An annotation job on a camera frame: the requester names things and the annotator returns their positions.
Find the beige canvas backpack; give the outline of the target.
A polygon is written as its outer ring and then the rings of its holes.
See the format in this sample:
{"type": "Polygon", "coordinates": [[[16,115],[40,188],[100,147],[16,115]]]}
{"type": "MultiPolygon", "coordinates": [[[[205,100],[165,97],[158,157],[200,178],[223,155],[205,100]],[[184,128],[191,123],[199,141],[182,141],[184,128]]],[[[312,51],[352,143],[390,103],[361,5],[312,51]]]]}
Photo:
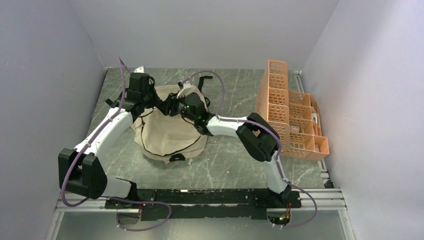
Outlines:
{"type": "MultiPolygon", "coordinates": [[[[177,85],[155,87],[161,101],[169,94],[177,94],[177,85]]],[[[177,114],[165,116],[158,106],[146,108],[131,128],[135,132],[134,142],[148,158],[166,163],[184,161],[197,157],[206,147],[207,136],[201,135],[189,119],[177,114]]]]}

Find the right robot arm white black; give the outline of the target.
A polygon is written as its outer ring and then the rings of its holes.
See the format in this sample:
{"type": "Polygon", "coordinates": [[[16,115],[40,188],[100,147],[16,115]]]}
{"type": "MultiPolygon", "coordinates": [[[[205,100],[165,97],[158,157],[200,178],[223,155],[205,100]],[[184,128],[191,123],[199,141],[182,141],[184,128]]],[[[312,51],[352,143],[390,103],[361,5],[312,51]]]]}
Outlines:
{"type": "Polygon", "coordinates": [[[227,136],[241,141],[248,154],[262,164],[270,191],[270,202],[282,207],[289,200],[292,190],[285,179],[280,163],[282,143],[278,134],[265,120],[253,112],[247,117],[222,117],[209,112],[196,93],[178,97],[170,93],[156,106],[165,116],[180,115],[191,121],[202,136],[227,136]]]}

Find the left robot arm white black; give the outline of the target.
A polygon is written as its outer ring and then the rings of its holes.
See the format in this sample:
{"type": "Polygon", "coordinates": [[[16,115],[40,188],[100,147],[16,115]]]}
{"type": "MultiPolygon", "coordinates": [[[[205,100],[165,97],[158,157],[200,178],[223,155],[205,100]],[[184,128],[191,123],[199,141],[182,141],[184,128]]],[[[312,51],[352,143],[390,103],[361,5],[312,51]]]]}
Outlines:
{"type": "Polygon", "coordinates": [[[147,73],[131,73],[125,92],[116,100],[105,101],[110,109],[101,123],[81,143],[59,153],[61,194],[70,192],[88,199],[116,197],[124,207],[134,207],[139,200],[136,184],[107,176],[102,162],[120,135],[159,101],[154,78],[147,73]]]}

